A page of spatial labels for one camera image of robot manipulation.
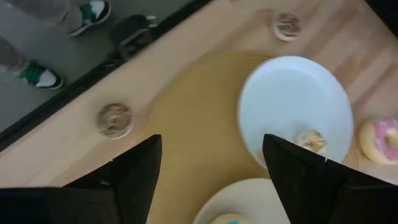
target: paper plate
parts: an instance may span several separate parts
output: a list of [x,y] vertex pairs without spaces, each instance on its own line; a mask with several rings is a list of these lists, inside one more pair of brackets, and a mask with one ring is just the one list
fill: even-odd
[[253,223],[290,223],[269,179],[242,180],[225,187],[207,201],[193,224],[209,224],[226,213],[238,213]]
[[278,57],[260,65],[246,80],[238,106],[244,143],[257,162],[264,134],[294,140],[314,129],[327,141],[326,155],[341,162],[351,145],[353,117],[348,97],[327,69],[306,58]]

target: gray pants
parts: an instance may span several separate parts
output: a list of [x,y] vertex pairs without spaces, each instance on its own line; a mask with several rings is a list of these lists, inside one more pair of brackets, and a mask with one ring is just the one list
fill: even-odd
[[[62,32],[77,30],[83,21],[78,7],[69,0],[3,0]],[[18,75],[30,63],[6,40],[0,37],[0,70]]]

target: yellow placemat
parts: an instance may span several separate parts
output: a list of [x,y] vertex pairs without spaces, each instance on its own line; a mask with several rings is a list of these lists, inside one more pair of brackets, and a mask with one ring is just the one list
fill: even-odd
[[223,187],[268,177],[244,147],[236,113],[246,78],[269,58],[258,52],[204,57],[156,100],[141,133],[142,139],[153,134],[163,139],[160,177],[148,224],[191,223]]

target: green and white sneaker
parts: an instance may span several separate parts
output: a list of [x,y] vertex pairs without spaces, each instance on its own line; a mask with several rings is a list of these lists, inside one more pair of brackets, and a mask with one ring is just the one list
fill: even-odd
[[36,88],[48,90],[55,90],[63,85],[62,77],[36,62],[31,62],[25,70],[21,71],[19,78]]
[[111,5],[102,0],[91,0],[88,4],[79,6],[79,9],[83,16],[83,25],[77,30],[67,33],[70,37],[75,37],[87,28],[105,22],[112,11]]

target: wooden countertop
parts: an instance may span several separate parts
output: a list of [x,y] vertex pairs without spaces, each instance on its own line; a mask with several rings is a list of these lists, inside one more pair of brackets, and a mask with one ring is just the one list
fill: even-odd
[[[293,42],[269,28],[283,11],[303,21]],[[357,126],[374,116],[398,118],[397,44],[363,0],[214,0],[1,152],[0,187],[62,186],[133,147],[156,96],[192,62],[217,52],[310,58],[341,82]],[[131,106],[139,124],[128,137],[109,140],[96,132],[95,115],[115,101]],[[343,163],[398,184],[398,166],[369,161],[355,139]]]

